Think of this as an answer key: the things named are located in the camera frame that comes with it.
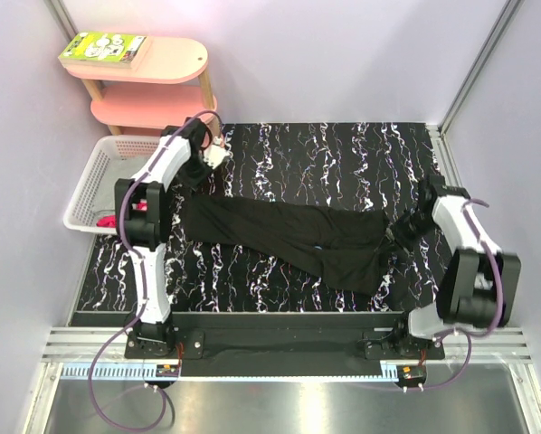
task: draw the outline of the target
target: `book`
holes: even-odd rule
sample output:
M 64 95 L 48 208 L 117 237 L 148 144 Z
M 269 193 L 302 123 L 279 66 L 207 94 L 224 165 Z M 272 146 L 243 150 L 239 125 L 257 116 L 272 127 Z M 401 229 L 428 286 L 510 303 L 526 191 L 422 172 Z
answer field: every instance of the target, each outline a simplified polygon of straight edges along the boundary
M 137 34 L 81 32 L 58 59 L 62 65 L 134 69 L 147 52 L 150 41 Z

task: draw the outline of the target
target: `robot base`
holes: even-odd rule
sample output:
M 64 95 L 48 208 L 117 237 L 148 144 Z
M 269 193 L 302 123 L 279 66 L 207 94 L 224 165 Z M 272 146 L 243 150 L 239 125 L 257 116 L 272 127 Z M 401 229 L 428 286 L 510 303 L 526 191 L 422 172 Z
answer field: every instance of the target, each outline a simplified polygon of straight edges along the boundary
M 443 360 L 443 346 L 435 346 L 428 339 L 409 333 L 408 315 L 402 315 L 391 332 L 366 331 L 363 333 L 365 358 L 367 360 L 419 359 L 425 351 L 427 360 Z
M 182 358 L 186 360 L 201 359 L 204 349 L 204 332 L 200 330 L 179 330 L 176 340 L 166 342 L 141 339 L 131 332 L 126 344 L 126 359 L 174 359 L 178 358 L 176 345 L 182 344 Z

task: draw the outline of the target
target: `pink shelf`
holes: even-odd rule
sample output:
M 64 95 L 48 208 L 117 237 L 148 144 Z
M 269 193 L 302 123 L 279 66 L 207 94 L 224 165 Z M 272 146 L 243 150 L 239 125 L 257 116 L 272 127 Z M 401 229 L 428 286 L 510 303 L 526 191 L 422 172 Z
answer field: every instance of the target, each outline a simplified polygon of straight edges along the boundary
M 177 84 L 198 77 L 208 64 L 208 51 L 192 39 L 152 37 L 152 44 L 134 70 L 68 65 L 79 79 Z
M 187 117 L 204 110 L 202 97 L 196 86 L 117 83 L 103 90 L 102 101 L 91 102 L 91 112 L 107 125 L 163 129 L 182 125 Z M 217 104 L 214 98 L 214 110 Z M 212 118 L 201 117 L 205 123 Z

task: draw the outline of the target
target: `black pants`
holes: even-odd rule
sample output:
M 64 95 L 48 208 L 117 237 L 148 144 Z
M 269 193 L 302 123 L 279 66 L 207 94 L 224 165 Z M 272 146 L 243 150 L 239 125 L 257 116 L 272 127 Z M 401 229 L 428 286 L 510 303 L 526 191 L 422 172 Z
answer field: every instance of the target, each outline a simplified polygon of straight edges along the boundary
M 182 213 L 189 240 L 242 245 L 280 258 L 334 289 L 373 295 L 387 271 L 383 211 L 195 196 Z

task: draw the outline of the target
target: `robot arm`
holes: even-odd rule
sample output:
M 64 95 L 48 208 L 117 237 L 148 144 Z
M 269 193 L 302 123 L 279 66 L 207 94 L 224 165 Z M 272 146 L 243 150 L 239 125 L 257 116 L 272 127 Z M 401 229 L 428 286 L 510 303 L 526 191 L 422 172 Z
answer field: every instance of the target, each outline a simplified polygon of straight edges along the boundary
M 167 350 L 174 345 L 164 272 L 166 242 L 172 229 L 169 187 L 178 177 L 184 184 L 196 188 L 229 156 L 219 137 L 215 137 L 203 151 L 202 144 L 210 132 L 199 118 L 188 123 L 173 137 L 176 130 L 174 127 L 166 128 L 157 150 L 146 165 L 131 178 L 119 179 L 115 185 L 116 215 L 119 215 L 130 186 L 143 174 L 148 174 L 130 196 L 123 216 L 128 242 L 139 253 L 131 255 L 138 312 L 146 303 L 134 334 L 139 340 L 161 344 Z
M 411 249 L 428 231 L 439 227 L 451 248 L 452 258 L 439 285 L 436 300 L 409 314 L 410 336 L 432 339 L 457 324 L 487 327 L 497 312 L 493 270 L 480 241 L 484 241 L 498 263 L 503 287 L 503 311 L 498 326 L 508 323 L 520 261 L 503 253 L 484 231 L 471 209 L 465 189 L 445 185 L 442 176 L 428 175 L 418 186 L 417 207 L 406 212 L 387 231 L 387 236 L 404 250 Z

